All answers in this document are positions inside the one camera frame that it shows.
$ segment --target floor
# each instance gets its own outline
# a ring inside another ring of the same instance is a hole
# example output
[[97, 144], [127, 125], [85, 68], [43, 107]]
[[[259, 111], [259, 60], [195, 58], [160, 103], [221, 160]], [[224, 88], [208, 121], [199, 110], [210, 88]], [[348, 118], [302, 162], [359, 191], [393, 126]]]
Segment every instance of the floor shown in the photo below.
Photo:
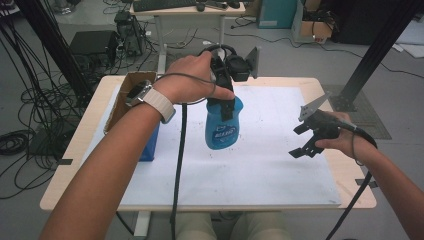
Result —
[[[41, 45], [36, 34], [32, 31], [25, 19], [14, 16], [15, 26], [23, 38], [29, 43], [34, 52], [42, 56]], [[233, 46], [239, 55], [246, 56], [254, 46], [261, 46], [260, 76], [285, 77], [314, 77], [321, 84], [344, 85], [349, 80], [364, 55], [367, 46], [336, 44], [327, 41], [326, 51], [316, 44], [302, 45], [290, 42], [290, 31], [287, 29], [257, 29], [255, 24], [231, 29], [236, 25], [234, 19], [226, 20], [225, 43]], [[75, 26], [60, 25], [65, 39], [70, 43], [77, 31], [114, 29], [112, 25], [105, 26]], [[154, 26], [150, 25], [151, 38], [155, 39]], [[170, 46], [181, 46], [188, 42], [194, 34], [194, 29], [175, 29], [166, 36]], [[171, 49], [169, 59], [178, 58], [186, 54], [197, 54], [204, 46], [204, 41], [216, 42], [218, 34], [214, 29], [199, 29], [193, 40], [184, 49]], [[22, 106], [21, 93], [25, 90], [19, 79], [17, 70], [13, 68], [11, 60], [6, 57], [4, 48], [0, 48], [0, 134], [22, 129], [18, 121], [18, 111]], [[136, 60], [141, 63], [142, 56]], [[157, 55], [152, 54], [141, 67], [143, 70], [156, 68]], [[383, 60], [385, 66], [392, 70], [402, 70], [424, 76], [424, 59], [414, 59], [406, 52], [390, 50]], [[121, 69], [118, 73], [125, 74], [132, 69]], [[405, 73], [393, 73], [382, 67], [377, 68], [362, 89], [371, 106], [380, 117], [391, 136], [391, 140], [377, 139], [381, 151], [393, 161], [421, 188], [424, 189], [424, 175], [422, 174], [422, 156], [424, 152], [424, 78]], [[30, 109], [24, 108], [20, 116], [26, 119]], [[0, 169], [3, 172], [19, 155], [1, 156]], [[0, 174], [0, 195], [11, 195], [19, 189], [14, 187], [13, 181], [18, 167], [23, 161], [17, 162], [5, 174]], [[19, 174], [18, 183], [28, 183], [40, 175], [36, 164], [29, 162]], [[1, 239], [35, 239], [39, 235], [48, 212], [42, 211], [39, 202], [47, 187], [47, 183], [32, 190], [27, 190], [15, 197], [0, 200], [0, 238]], [[407, 239], [394, 212], [385, 200], [380, 189], [372, 190], [377, 207], [370, 210], [353, 210], [334, 239], [360, 240], [400, 240]], [[293, 239], [315, 240], [324, 239], [336, 223], [341, 210], [290, 210], [285, 212], [287, 228]], [[131, 212], [122, 213], [124, 220], [131, 226], [135, 225], [136, 215]], [[213, 213], [214, 228], [219, 239], [228, 239], [231, 227], [235, 220], [234, 214], [224, 213], [221, 216]], [[150, 240], [171, 239], [168, 213], [153, 213], [150, 224]], [[107, 239], [131, 239], [131, 235], [123, 227], [118, 218], [113, 220], [107, 233]]]

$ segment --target smartwatch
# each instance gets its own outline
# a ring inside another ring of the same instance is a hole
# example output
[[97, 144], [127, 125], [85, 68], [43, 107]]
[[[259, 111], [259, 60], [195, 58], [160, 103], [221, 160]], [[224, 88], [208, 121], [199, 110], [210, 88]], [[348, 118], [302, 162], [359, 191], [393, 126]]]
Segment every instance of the smartwatch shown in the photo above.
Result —
[[140, 103], [147, 103], [162, 115], [161, 122], [168, 123], [175, 114], [174, 106], [167, 97], [153, 88], [149, 80], [141, 81], [127, 94], [126, 105], [137, 106]]

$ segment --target beige pants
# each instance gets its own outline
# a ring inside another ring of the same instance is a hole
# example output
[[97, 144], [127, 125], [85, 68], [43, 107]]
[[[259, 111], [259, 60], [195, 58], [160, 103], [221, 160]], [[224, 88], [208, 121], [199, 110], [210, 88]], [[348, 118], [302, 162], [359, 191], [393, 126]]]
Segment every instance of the beige pants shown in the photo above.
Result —
[[[178, 213], [177, 240], [216, 240], [209, 213]], [[240, 216], [231, 240], [290, 240], [281, 212], [246, 212]]]

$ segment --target person's left hand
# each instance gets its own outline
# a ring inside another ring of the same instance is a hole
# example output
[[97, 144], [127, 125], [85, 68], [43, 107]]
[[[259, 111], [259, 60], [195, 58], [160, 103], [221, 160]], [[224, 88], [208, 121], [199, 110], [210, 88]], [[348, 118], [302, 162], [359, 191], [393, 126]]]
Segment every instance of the person's left hand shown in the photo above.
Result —
[[212, 54], [203, 52], [200, 56], [187, 56], [180, 58], [168, 68], [168, 73], [185, 73], [208, 82], [196, 80], [191, 77], [170, 75], [157, 81], [154, 88], [165, 95], [173, 104], [195, 102], [204, 97], [213, 97], [222, 100], [234, 99], [232, 91], [216, 86], [213, 91], [213, 83], [210, 82], [210, 62]]

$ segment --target keyboard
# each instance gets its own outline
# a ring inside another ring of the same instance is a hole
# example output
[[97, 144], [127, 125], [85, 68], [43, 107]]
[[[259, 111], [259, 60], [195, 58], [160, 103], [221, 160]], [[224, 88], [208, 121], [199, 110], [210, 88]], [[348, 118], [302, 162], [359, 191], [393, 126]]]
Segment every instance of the keyboard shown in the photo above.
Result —
[[133, 2], [134, 12], [191, 6], [196, 6], [196, 0], [140, 0]]

